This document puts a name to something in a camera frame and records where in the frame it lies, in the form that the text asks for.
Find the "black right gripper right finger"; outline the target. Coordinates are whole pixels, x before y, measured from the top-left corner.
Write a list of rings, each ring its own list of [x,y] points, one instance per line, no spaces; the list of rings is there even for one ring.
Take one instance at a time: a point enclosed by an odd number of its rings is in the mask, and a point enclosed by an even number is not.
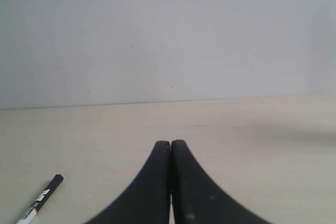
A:
[[[172,142],[171,168],[175,223],[268,223],[225,193],[184,140]]]

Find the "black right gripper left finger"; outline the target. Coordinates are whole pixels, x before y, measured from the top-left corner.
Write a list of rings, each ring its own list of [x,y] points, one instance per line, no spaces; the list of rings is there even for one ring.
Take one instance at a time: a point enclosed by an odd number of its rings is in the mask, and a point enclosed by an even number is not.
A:
[[[155,142],[134,180],[87,223],[169,223],[170,153],[168,141]]]

